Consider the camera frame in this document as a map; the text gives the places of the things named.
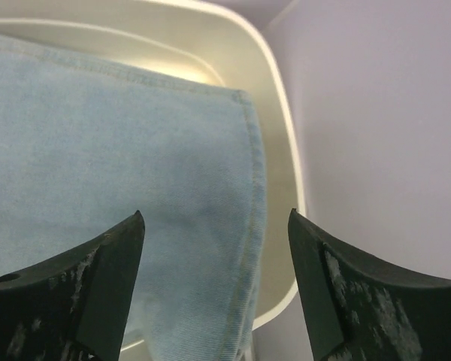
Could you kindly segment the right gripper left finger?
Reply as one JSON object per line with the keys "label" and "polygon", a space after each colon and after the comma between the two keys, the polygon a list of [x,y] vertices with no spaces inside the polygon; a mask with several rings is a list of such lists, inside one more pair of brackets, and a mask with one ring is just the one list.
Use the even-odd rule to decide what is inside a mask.
{"label": "right gripper left finger", "polygon": [[111,229],[0,277],[0,360],[117,360],[144,244],[136,211]]}

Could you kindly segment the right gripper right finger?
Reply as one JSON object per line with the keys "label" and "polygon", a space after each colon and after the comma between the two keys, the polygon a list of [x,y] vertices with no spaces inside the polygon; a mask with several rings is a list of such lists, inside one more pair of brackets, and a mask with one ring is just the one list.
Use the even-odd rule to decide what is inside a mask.
{"label": "right gripper right finger", "polygon": [[315,360],[451,360],[451,280],[364,252],[292,210],[289,246]]}

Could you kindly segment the grey cloth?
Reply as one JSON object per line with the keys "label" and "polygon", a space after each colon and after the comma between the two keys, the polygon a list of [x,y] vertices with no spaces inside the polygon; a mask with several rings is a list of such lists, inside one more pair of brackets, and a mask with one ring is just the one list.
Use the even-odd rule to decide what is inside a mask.
{"label": "grey cloth", "polygon": [[0,276],[136,211],[125,343],[154,360],[239,360],[266,227],[247,93],[0,35]]}

